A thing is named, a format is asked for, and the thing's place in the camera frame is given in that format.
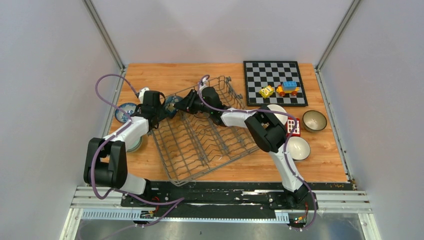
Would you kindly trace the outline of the dark blue white bowl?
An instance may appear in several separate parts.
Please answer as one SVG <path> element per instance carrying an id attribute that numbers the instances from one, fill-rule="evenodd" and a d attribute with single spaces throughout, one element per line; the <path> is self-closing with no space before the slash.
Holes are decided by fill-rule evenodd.
<path id="1" fill-rule="evenodd" d="M 310 145 L 299 136 L 292 136 L 288 139 L 287 150 L 294 161 L 303 161 L 311 154 Z"/>

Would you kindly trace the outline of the blue floral white bowl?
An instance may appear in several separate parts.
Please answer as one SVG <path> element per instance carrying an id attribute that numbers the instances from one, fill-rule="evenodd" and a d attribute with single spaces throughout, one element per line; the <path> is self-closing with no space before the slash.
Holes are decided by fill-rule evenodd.
<path id="1" fill-rule="evenodd" d="M 119 108 L 122 109 L 125 113 L 116 109 L 115 112 L 114 112 L 114 118 L 119 123 L 125 124 L 129 119 L 128 116 L 131 116 L 135 112 L 136 106 L 137 105 L 135 103 L 132 103 L 132 102 L 126 102 L 126 103 L 121 104 L 119 106 Z"/>

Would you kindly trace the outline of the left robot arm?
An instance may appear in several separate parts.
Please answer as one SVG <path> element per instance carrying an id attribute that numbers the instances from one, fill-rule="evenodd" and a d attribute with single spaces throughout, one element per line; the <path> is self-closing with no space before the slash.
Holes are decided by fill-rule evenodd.
<path id="1" fill-rule="evenodd" d="M 164 113 L 164 94 L 148 90 L 139 94 L 141 103 L 118 130 L 104 138 L 94 137 L 88 142 L 83 180 L 92 186 L 109 187 L 134 194 L 140 206 L 149 206 L 153 193 L 147 189 L 150 181 L 128 172 L 127 148 L 135 146 L 142 136 L 159 126 Z"/>

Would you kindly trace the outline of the pale green bowl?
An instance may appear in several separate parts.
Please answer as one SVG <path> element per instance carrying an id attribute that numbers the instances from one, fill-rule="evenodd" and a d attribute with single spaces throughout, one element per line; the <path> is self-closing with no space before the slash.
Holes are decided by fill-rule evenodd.
<path id="1" fill-rule="evenodd" d="M 138 141 L 135 141 L 132 146 L 130 146 L 130 147 L 127 148 L 126 152 L 127 153 L 132 153 L 132 152 L 137 151 L 141 147 L 142 143 L 143 143 L 143 137 L 141 136 L 138 139 Z"/>

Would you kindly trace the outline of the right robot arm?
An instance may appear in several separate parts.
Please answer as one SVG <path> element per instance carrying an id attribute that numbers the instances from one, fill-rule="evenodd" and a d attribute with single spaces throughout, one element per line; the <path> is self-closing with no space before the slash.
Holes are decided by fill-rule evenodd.
<path id="1" fill-rule="evenodd" d="M 298 209 L 305 203 L 307 196 L 311 197 L 313 204 L 317 202 L 288 150 L 288 140 L 292 134 L 287 132 L 285 124 L 277 117 L 285 115 L 281 110 L 272 110 L 270 105 L 254 110 L 226 106 L 213 87 L 204 87 L 198 91 L 192 89 L 174 107 L 192 115 L 206 113 L 218 126 L 248 129 L 256 145 L 271 156 L 282 179 L 286 204 L 292 209 Z"/>

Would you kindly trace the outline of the grey wire dish rack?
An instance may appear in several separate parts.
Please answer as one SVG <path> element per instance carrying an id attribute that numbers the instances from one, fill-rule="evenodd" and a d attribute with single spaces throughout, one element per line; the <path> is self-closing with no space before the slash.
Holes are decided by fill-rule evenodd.
<path id="1" fill-rule="evenodd" d="M 185 97 L 197 86 L 168 96 Z M 205 113 L 178 110 L 150 131 L 169 181 L 182 186 L 250 155 L 259 147 L 246 128 L 213 123 Z"/>

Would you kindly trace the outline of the beige speckled bowl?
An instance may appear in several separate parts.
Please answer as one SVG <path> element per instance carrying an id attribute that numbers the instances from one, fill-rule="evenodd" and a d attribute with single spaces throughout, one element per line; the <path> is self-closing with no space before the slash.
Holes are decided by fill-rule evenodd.
<path id="1" fill-rule="evenodd" d="M 277 104 L 268 104 L 267 108 L 273 112 L 279 112 L 279 113 L 287 113 L 286 110 Z M 284 114 L 274 113 L 274 115 L 278 118 L 278 120 L 285 125 L 287 123 L 288 117 Z"/>

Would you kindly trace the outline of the black striped bowl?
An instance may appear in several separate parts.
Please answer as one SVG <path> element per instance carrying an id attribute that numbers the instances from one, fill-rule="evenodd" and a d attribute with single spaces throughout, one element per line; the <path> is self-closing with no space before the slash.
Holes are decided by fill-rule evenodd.
<path id="1" fill-rule="evenodd" d="M 302 115 L 304 128 L 311 133 L 324 130 L 328 125 L 326 116 L 317 110 L 308 110 Z"/>

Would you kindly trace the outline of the dark teal glazed bowl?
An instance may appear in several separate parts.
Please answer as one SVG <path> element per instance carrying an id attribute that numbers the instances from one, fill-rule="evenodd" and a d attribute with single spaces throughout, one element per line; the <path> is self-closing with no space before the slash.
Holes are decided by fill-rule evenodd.
<path id="1" fill-rule="evenodd" d="M 182 99 L 183 97 L 178 95 L 170 95 L 166 97 L 165 103 L 164 103 L 164 111 L 168 118 L 172 119 L 175 117 L 178 111 L 178 109 L 175 107 L 175 104 L 180 102 Z"/>

